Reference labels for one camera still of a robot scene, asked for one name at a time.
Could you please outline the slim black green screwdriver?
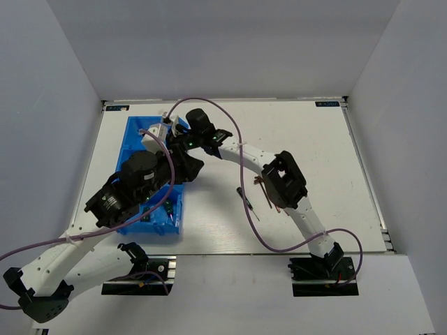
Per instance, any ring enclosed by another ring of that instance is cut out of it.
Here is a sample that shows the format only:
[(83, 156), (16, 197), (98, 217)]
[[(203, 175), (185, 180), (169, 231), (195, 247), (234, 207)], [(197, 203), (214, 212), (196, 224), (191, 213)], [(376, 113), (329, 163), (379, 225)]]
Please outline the slim black green screwdriver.
[(250, 201), (248, 200), (248, 198), (243, 194), (242, 192), (242, 188), (239, 186), (236, 188), (237, 194), (245, 201), (247, 207), (249, 208), (249, 210), (253, 209), (252, 204), (250, 203)]

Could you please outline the stubby dark green screwdriver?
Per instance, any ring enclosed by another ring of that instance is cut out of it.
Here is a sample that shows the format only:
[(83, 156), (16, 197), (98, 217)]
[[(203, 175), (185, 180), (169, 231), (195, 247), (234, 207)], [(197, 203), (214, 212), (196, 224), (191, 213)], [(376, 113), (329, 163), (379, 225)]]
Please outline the stubby dark green screwdriver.
[(140, 218), (140, 221), (143, 223), (149, 223), (151, 221), (151, 216), (149, 214), (151, 207), (146, 206), (142, 208), (142, 217)]

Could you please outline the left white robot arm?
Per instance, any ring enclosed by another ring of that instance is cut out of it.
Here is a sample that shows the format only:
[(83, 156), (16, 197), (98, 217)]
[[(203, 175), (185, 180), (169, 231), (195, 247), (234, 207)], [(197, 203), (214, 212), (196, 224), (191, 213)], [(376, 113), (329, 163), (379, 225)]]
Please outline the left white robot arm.
[(141, 281), (145, 277), (164, 281), (166, 275), (157, 272), (157, 263), (135, 242), (120, 243), (87, 267), (79, 263), (110, 233), (134, 222), (141, 204), (166, 184), (178, 182), (176, 160), (170, 152), (131, 154), (121, 170), (87, 201), (85, 212), (93, 214), (94, 221), (72, 225), (63, 237), (49, 241), (49, 249), (34, 261), (4, 273), (7, 286), (18, 296), (15, 309), (45, 323), (79, 294), (106, 281)]

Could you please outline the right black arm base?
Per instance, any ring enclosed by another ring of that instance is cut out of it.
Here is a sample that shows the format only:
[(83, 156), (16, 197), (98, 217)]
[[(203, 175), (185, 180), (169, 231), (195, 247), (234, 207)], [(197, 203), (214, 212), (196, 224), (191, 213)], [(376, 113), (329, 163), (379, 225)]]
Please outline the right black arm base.
[(290, 258), (294, 297), (354, 297), (359, 295), (352, 258), (343, 257), (332, 272), (312, 258)]

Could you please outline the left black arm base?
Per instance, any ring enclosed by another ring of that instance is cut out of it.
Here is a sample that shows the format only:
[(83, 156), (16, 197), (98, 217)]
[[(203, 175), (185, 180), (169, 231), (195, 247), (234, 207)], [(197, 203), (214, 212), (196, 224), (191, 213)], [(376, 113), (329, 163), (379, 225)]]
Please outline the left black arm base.
[(173, 288), (177, 257), (149, 256), (147, 264), (122, 280), (105, 282), (101, 288), (103, 296), (168, 296)]

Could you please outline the stubby green screwdriver orange tip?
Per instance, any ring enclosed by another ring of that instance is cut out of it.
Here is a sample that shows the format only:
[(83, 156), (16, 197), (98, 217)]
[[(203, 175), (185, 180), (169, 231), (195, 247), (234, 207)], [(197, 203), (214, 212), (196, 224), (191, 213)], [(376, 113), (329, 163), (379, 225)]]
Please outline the stubby green screwdriver orange tip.
[(167, 200), (164, 204), (163, 204), (163, 208), (165, 209), (166, 215), (167, 217), (174, 222), (174, 209), (173, 209), (173, 204), (170, 200)]

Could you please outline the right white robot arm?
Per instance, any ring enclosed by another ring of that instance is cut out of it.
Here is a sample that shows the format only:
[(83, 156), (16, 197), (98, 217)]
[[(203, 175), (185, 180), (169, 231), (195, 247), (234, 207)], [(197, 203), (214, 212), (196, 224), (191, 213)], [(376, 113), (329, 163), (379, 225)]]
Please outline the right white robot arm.
[(316, 272), (323, 278), (332, 278), (338, 273), (344, 252), (314, 211), (307, 182), (292, 154), (287, 151), (272, 154), (243, 144), (231, 132), (216, 128), (200, 108), (189, 111), (186, 120), (188, 127), (175, 125), (166, 136), (167, 147), (178, 163), (176, 170), (183, 177), (194, 179), (203, 162), (188, 155), (188, 151), (201, 148), (211, 156), (237, 163), (242, 169), (260, 175), (270, 201), (292, 218), (309, 242)]

